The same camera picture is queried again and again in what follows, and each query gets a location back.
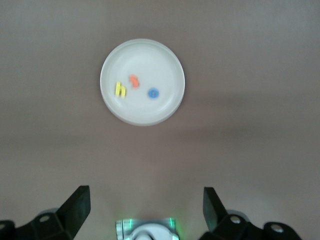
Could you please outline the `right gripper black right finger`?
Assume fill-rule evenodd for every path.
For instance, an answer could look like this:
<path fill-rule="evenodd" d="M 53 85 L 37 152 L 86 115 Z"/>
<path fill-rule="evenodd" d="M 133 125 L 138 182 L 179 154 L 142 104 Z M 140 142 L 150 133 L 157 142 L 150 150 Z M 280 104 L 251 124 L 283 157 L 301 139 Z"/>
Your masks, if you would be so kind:
<path fill-rule="evenodd" d="M 302 240 L 284 223 L 267 222 L 259 228 L 237 213 L 228 213 L 213 187 L 203 189 L 202 211 L 208 231 L 199 240 Z"/>

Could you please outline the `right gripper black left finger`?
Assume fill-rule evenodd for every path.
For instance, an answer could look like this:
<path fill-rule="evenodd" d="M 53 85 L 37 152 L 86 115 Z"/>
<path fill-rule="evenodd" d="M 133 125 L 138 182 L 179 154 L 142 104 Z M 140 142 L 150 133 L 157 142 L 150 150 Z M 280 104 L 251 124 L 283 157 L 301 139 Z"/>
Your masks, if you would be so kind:
<path fill-rule="evenodd" d="M 25 225 L 0 220 L 0 240 L 74 240 L 90 212 L 90 187 L 81 185 L 56 211 L 39 214 Z"/>

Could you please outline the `yellow foam letter h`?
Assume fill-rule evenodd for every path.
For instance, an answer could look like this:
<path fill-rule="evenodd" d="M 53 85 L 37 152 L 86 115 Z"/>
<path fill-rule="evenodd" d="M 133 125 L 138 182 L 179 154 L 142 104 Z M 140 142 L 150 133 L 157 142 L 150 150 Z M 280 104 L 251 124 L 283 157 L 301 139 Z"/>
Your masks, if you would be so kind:
<path fill-rule="evenodd" d="M 115 85 L 115 96 L 124 99 L 126 94 L 127 88 L 120 81 L 117 81 Z"/>

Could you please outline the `blue foam letter o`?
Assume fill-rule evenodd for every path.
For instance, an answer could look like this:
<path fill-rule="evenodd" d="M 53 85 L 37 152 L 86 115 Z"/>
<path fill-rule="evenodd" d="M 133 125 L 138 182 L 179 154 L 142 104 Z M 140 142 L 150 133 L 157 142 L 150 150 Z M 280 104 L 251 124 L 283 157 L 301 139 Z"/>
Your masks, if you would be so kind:
<path fill-rule="evenodd" d="M 150 88 L 147 92 L 150 99 L 157 99 L 160 95 L 160 91 L 157 88 Z"/>

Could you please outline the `orange foam letter f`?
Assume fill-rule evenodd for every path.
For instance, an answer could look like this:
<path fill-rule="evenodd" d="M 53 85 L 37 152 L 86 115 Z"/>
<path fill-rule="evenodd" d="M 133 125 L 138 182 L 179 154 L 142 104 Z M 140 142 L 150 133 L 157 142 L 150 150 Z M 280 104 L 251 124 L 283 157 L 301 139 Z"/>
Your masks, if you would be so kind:
<path fill-rule="evenodd" d="M 137 89 L 140 86 L 138 77 L 133 74 L 129 76 L 129 81 L 133 89 Z"/>

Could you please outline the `brown table cover sheet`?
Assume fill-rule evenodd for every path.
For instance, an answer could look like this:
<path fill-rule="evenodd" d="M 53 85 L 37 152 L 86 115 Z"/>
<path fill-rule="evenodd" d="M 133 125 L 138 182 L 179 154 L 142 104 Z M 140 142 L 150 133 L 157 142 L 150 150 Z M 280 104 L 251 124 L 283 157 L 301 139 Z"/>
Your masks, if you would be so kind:
<path fill-rule="evenodd" d="M 148 127 L 100 91 L 108 54 L 138 38 L 185 74 L 178 110 Z M 320 240 L 320 0 L 0 0 L 0 220 L 24 225 L 80 185 L 76 240 L 168 217 L 197 240 L 204 187 Z"/>

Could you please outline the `beige round plate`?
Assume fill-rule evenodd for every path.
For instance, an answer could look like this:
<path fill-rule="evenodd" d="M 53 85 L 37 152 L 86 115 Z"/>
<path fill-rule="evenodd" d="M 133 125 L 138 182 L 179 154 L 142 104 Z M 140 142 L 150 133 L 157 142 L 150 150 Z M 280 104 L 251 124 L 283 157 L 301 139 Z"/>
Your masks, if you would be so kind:
<path fill-rule="evenodd" d="M 132 88 L 135 75 L 139 87 Z M 116 97 L 116 83 L 126 87 L 126 97 Z M 177 56 L 165 45 L 150 39 L 126 41 L 105 59 L 100 72 L 100 91 L 108 109 L 120 120 L 135 126 L 152 126 L 171 117 L 185 93 L 185 73 Z M 151 99 L 148 90 L 157 88 Z"/>

